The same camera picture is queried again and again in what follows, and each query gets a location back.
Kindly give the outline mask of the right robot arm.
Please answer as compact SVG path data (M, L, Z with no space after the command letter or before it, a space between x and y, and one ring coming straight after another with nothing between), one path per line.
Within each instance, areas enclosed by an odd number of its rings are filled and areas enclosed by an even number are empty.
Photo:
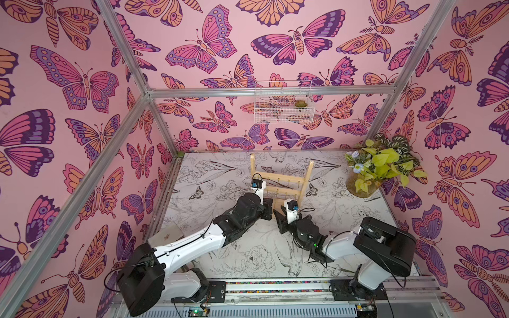
M294 244L308 253L309 259L326 266L354 254L363 254L367 262L358 266L345 287L330 283L333 295L372 299L389 278L402 278L402 288L411 274L416 239L373 217L364 217L358 228L332 237L323 235L311 217L292 211L275 213L280 233L289 233Z

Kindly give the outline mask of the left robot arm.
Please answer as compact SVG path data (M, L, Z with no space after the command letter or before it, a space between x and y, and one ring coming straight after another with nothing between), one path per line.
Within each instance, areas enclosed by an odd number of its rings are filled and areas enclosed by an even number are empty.
M272 199L246 193L191 236L159 246L149 242L138 246L116 278L129 315L143 315L163 300L204 302L211 293L209 280L197 268L181 272L181 267L235 242L258 220L270 221L272 215Z

